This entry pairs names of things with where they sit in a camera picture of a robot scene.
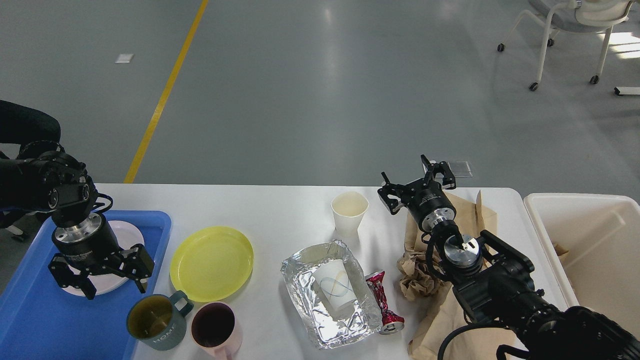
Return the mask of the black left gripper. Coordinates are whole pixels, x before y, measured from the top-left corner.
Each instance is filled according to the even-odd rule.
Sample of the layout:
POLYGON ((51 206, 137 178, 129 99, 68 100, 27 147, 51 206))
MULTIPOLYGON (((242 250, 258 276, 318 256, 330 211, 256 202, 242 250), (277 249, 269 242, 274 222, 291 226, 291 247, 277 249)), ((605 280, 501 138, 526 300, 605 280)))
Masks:
POLYGON ((52 242, 58 253, 50 260, 48 269, 58 287, 80 290, 88 300, 94 300, 97 289, 89 276, 115 274, 134 281, 140 293, 147 292, 154 261, 143 244, 123 250, 102 213, 91 212, 75 225, 63 221, 57 212, 52 219, 56 226, 52 242))

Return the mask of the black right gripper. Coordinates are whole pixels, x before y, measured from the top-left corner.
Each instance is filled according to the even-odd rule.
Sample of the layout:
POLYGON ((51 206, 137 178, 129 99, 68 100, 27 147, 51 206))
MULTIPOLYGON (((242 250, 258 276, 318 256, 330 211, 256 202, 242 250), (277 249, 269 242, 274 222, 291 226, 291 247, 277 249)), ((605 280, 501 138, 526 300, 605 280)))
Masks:
POLYGON ((382 184, 377 194, 391 215, 407 207, 419 230, 431 233, 436 225, 454 221, 457 215, 457 210, 442 190, 456 189, 457 180, 448 162, 432 162, 424 154, 420 160, 424 170, 423 180, 408 185, 396 184, 382 172, 382 184), (436 181, 438 174, 442 175, 441 182, 436 181))

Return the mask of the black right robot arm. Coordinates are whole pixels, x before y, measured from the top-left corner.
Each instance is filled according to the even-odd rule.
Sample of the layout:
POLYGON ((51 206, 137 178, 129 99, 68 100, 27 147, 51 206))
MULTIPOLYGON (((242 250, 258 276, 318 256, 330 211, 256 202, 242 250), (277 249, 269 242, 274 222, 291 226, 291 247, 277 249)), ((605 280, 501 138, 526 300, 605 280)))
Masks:
POLYGON ((524 360, 637 360, 639 341, 615 321, 586 307, 565 311, 544 300, 535 289, 530 258, 489 230, 462 234, 457 210, 444 193, 457 181, 446 161, 430 162, 421 155, 424 175, 407 184, 390 182, 382 173, 377 193, 389 212, 407 208, 426 244, 425 264, 430 275, 452 285, 467 324, 441 342, 442 360, 448 344, 471 330, 511 330, 524 349, 501 344, 496 358, 511 355, 524 360))

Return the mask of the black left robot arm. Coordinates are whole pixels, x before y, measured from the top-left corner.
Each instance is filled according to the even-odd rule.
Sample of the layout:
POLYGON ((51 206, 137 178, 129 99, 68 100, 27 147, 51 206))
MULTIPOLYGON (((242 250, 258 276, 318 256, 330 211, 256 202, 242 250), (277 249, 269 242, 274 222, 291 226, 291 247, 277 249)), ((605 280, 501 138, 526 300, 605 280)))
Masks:
POLYGON ((55 229, 57 253, 48 269, 62 289, 80 290, 92 300, 97 289, 92 276, 112 274, 135 282, 141 293, 153 275, 154 261, 141 243, 122 248, 105 212, 114 200, 96 188, 86 164, 57 142, 35 141, 16 159, 1 157, 1 227, 22 216, 46 214, 55 229))

